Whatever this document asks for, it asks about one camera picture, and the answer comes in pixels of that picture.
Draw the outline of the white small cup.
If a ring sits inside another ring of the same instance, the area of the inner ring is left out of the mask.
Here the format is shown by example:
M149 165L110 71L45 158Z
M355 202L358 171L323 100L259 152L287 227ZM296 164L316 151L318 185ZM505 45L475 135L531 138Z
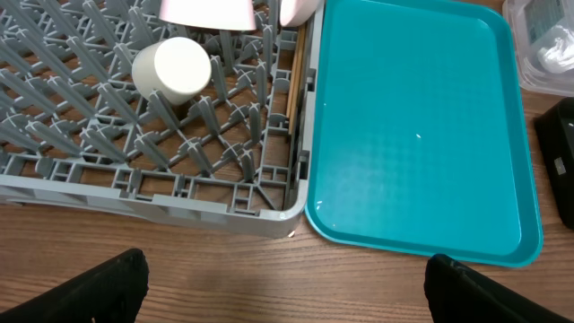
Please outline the white small cup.
M212 66L201 45L189 38L174 37L139 51L131 75L145 99L158 90L172 105L181 105L207 86Z

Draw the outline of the large white plate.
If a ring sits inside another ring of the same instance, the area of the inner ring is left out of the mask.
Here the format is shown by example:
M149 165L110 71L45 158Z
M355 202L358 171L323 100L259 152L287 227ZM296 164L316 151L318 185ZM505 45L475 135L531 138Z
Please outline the large white plate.
M283 27L297 27L306 22L317 10L321 0L282 0L280 24Z

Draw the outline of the wooden chopstick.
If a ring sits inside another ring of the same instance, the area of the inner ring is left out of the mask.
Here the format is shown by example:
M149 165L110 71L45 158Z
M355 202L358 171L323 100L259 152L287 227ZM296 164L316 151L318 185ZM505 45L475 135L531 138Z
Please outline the wooden chopstick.
M296 88L295 88L295 90L296 90L295 97L294 97L295 101L293 102L293 107L292 107L292 111L291 111L291 119L290 119L289 130L288 130L289 135L291 135L293 133L293 129L295 128L295 117L296 117L297 104L299 101L301 73L302 73L302 69L303 69L303 59L304 59L303 56L304 56L304 52L305 52L305 42L306 42L306 37L307 37L307 26L308 26L308 24L305 22L302 25L305 25L305 27L306 27L305 38L304 38L302 54L301 54L301 59L300 59L299 80L296 82Z
M293 107L293 102L295 101L294 97L295 97L295 88L296 88L296 82L299 80L299 73L300 73L300 59L301 59L301 54L302 54L302 48L303 48L303 43L304 43L304 38L305 38L305 25L301 25L298 28L298 33L297 33L297 42L296 42L296 48L295 48L295 53L293 56L293 62L292 62L292 68L291 68L291 84L290 84L290 91L289 91L289 96L288 96L288 100L287 100L287 110L286 110L286 116L291 119L291 111L292 111L292 107Z

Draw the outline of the clear plastic bin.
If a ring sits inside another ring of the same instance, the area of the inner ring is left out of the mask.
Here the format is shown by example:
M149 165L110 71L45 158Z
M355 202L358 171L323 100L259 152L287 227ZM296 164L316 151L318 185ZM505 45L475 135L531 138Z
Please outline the clear plastic bin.
M520 86L573 95L573 0L506 0L503 17L515 43Z

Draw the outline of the pink shallow bowl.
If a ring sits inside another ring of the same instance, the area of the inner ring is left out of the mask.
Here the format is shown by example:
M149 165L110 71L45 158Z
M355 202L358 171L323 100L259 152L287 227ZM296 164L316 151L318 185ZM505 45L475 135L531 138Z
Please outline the pink shallow bowl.
M225 31L257 28L251 0L162 0L159 18L178 25Z

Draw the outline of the grey dish rack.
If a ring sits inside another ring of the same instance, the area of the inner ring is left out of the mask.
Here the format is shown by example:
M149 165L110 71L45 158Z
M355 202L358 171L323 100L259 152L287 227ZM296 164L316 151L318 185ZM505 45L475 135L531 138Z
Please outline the grey dish rack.
M257 28L159 18L157 1L1 4L1 200L282 238L309 192L323 2L306 21L295 128L286 116L299 27L252 1ZM185 36L212 76L173 106L135 88L139 51Z

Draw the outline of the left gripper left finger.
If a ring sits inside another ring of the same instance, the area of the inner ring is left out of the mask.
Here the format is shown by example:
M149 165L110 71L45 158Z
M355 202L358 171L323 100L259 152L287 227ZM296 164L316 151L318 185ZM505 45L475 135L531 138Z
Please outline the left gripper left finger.
M3 322L134 322L149 287L140 249L125 252L1 313Z

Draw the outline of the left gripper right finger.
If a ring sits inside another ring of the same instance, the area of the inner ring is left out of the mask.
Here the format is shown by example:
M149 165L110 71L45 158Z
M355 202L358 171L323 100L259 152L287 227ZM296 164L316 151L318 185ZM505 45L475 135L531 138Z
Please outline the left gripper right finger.
M423 288L435 323L570 323L444 254L428 260Z

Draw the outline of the black waste tray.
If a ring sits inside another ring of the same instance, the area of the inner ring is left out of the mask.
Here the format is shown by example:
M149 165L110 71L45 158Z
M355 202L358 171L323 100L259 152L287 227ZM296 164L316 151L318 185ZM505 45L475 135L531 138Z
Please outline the black waste tray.
M535 118L535 132L544 158L558 213L573 229L573 98L567 97Z

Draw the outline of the teal serving tray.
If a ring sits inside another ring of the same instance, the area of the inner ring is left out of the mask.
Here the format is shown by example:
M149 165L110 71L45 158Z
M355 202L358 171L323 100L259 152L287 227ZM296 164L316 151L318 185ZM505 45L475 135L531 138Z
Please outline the teal serving tray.
M544 235L509 25L458 1L325 5L306 215L323 237L521 267Z

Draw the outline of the white tissue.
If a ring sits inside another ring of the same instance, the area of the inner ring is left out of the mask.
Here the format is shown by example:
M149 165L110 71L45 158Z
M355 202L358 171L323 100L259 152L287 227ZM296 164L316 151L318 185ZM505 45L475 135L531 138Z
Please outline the white tissue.
M555 25L549 31L551 44L542 46L537 58L542 67L553 74L563 74L573 69L573 30Z

